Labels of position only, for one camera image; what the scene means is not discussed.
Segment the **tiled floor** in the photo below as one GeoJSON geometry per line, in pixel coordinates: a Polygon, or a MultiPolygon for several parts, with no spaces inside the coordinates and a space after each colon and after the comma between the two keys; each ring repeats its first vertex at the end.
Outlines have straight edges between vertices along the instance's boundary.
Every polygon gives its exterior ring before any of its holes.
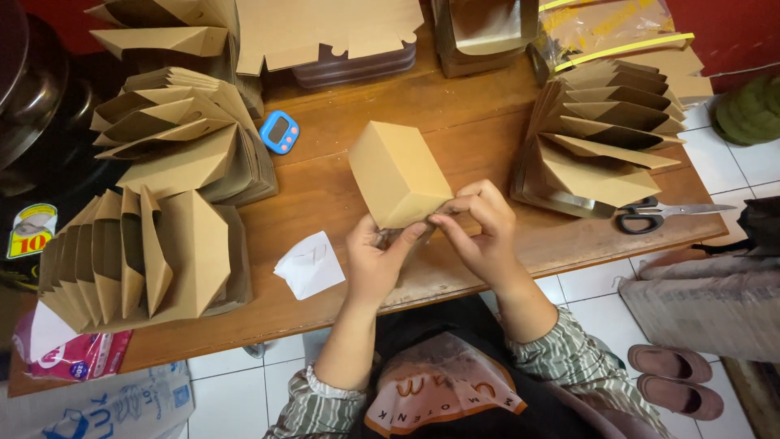
{"type": "MultiPolygon", "coordinates": [[[[735,222],[743,200],[780,195],[780,141],[747,148],[728,145],[710,128],[704,107],[691,110],[685,123],[690,130],[680,137],[688,141],[688,155],[713,201],[739,207],[724,215],[731,234],[707,243],[738,241],[744,237],[735,222]]],[[[643,262],[665,253],[545,277],[538,279],[537,284],[555,304],[568,306],[585,330],[602,339],[628,365],[628,348],[647,343],[647,339],[617,294],[617,283],[622,277],[634,278],[643,262]]],[[[495,301],[490,294],[483,297],[487,302],[495,301]]],[[[288,401],[287,382],[305,365],[303,338],[296,335],[267,345],[268,352],[262,360],[249,357],[239,348],[189,361],[197,408],[182,439],[188,437],[188,431],[190,439],[227,437],[225,428],[231,429],[230,437],[261,437],[269,423],[276,421],[288,401]]],[[[718,357],[705,356],[714,369],[713,380],[705,385],[723,397],[723,416],[701,422],[660,409],[663,422],[678,439],[752,438],[718,357]]],[[[631,369],[629,375],[636,378],[639,373],[631,369]]]]}

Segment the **blue digital timer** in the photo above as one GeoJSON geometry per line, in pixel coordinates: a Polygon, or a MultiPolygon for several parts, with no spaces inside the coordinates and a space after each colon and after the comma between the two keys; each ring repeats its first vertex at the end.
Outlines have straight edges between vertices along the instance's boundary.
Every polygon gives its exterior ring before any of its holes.
{"type": "Polygon", "coordinates": [[[298,140],[298,124],[286,112],[272,111],[260,127],[260,139],[265,146],[277,154],[287,154],[298,140]]]}

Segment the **black scissor handle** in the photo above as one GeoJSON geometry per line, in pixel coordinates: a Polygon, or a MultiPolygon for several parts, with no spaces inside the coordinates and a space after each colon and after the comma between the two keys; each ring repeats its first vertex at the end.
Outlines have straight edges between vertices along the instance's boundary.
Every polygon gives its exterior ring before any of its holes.
{"type": "Polygon", "coordinates": [[[664,223],[664,217],[661,215],[648,215],[646,213],[621,213],[615,218],[615,223],[623,233],[641,235],[649,234],[651,231],[657,230],[664,223]],[[643,229],[632,229],[626,225],[626,221],[631,219],[645,220],[648,222],[648,225],[643,229]]]}
{"type": "Polygon", "coordinates": [[[628,210],[629,213],[635,213],[637,209],[649,209],[658,207],[658,199],[655,197],[642,198],[633,204],[624,205],[621,210],[628,210]]]}

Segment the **pink plastic bag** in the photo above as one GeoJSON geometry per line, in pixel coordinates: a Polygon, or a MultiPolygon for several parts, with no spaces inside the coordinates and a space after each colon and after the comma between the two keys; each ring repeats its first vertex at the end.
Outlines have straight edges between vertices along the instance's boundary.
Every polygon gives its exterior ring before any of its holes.
{"type": "Polygon", "coordinates": [[[29,355],[26,355],[30,347],[26,346],[25,342],[30,343],[28,334],[31,314],[17,323],[13,338],[19,354],[29,363],[27,375],[35,379],[68,381],[86,381],[116,375],[133,334],[131,330],[115,334],[83,334],[31,362],[29,355]]]}

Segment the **scissor blade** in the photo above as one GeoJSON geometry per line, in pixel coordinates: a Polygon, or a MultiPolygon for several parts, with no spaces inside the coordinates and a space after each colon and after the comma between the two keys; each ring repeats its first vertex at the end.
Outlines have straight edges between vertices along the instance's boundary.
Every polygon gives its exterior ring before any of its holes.
{"type": "Polygon", "coordinates": [[[669,215],[701,215],[705,213],[719,213],[736,209],[734,205],[725,204],[689,204],[669,207],[669,215]]]}

